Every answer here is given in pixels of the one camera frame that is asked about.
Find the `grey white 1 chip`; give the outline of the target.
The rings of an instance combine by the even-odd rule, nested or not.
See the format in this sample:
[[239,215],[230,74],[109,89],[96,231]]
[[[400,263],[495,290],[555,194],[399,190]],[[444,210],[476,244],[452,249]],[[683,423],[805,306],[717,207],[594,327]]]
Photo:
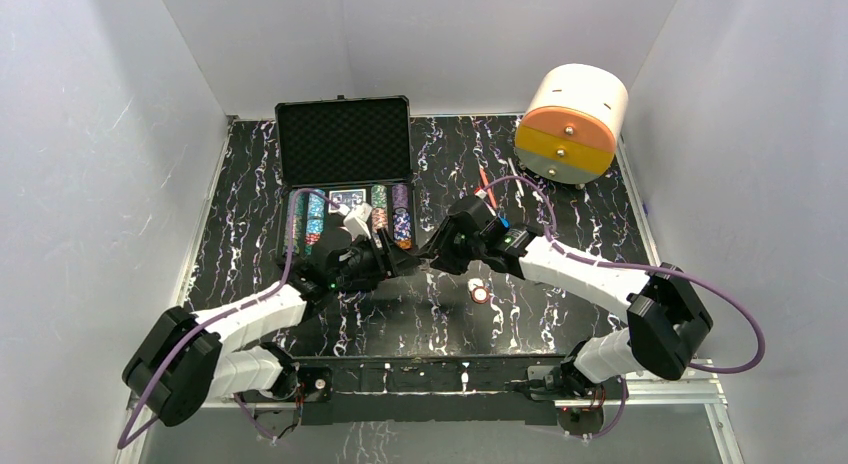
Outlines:
[[471,295],[486,290],[484,282],[480,278],[471,278],[467,281],[468,292]]

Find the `red 5 chip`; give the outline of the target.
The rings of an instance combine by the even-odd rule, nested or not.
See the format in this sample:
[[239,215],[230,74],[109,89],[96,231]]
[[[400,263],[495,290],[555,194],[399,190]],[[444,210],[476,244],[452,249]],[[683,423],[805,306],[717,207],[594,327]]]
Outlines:
[[472,301],[476,304],[487,304],[491,300],[491,294],[489,290],[483,286],[474,287],[470,291],[470,297]]

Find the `blue poker card deck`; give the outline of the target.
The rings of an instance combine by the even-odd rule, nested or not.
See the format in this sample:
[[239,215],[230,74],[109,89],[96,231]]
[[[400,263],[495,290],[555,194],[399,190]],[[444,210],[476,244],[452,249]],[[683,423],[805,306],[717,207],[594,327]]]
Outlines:
[[329,197],[338,206],[344,205],[350,209],[367,201],[367,193],[364,188],[332,190],[329,192]]

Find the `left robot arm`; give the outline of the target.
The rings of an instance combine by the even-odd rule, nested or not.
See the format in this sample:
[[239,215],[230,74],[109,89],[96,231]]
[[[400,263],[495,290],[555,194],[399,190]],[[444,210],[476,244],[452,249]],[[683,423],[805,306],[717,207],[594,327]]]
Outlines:
[[335,247],[318,243],[293,256],[287,279],[206,311],[166,310],[130,358],[123,382],[166,426],[195,414],[209,399],[245,392],[288,400],[302,388],[298,363],[260,338],[317,315],[338,293],[366,292],[409,274],[419,257],[394,242],[358,237]]

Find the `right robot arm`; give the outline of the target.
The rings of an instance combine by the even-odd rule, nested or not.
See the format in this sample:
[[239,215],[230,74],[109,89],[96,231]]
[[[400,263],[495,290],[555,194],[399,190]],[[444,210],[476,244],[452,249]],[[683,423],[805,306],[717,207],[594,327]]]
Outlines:
[[538,226],[507,223],[475,196],[449,208],[418,255],[453,275],[480,261],[493,271],[559,288],[625,322],[621,330],[578,343],[557,366],[529,367],[526,380],[513,387],[534,400],[587,398],[605,381],[631,372],[678,380],[713,326],[676,267],[629,268],[591,258]]

